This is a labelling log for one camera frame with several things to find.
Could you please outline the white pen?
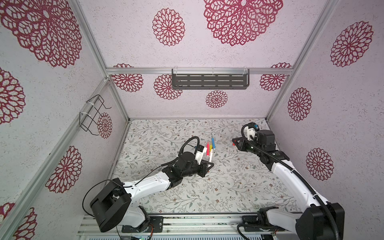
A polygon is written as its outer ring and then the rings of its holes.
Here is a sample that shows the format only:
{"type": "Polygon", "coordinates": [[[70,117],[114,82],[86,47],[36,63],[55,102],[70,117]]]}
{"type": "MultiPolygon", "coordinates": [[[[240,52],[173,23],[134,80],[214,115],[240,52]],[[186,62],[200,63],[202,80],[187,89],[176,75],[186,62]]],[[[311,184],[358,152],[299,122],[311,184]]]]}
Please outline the white pen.
{"type": "Polygon", "coordinates": [[[213,149],[211,149],[209,153],[209,163],[212,163],[212,160],[213,160],[213,149]]]}

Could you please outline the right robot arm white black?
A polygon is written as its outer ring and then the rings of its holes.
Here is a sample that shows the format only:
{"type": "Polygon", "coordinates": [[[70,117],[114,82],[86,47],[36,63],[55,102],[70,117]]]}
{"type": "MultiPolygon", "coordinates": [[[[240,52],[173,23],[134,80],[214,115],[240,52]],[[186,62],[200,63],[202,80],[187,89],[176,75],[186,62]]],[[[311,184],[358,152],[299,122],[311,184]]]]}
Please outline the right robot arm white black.
{"type": "Polygon", "coordinates": [[[297,171],[289,157],[276,149],[275,135],[261,130],[256,123],[241,128],[241,137],[233,144],[239,151],[255,154],[267,169],[279,178],[296,199],[300,212],[290,213],[278,207],[257,212],[257,221],[244,220],[240,228],[288,231],[301,240],[341,240],[344,237],[345,211],[316,191],[297,171]]]}

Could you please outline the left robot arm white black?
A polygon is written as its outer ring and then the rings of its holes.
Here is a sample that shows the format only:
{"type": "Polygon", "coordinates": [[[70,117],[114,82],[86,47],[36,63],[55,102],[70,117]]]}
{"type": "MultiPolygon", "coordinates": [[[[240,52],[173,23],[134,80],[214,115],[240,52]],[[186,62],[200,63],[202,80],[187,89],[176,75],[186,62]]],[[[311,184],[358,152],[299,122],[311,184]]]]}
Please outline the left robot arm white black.
{"type": "Polygon", "coordinates": [[[201,145],[196,136],[188,139],[185,145],[192,140],[197,141],[193,152],[186,152],[185,146],[182,146],[177,157],[160,165],[161,171],[156,174],[149,173],[143,179],[132,182],[122,182],[118,178],[105,180],[106,185],[90,201],[89,216],[95,218],[100,232],[108,232],[119,224],[138,232],[144,231],[150,225],[151,218],[140,206],[140,199],[170,190],[180,185],[185,177],[205,177],[214,167],[212,160],[203,159],[210,153],[211,147],[201,145]]]}

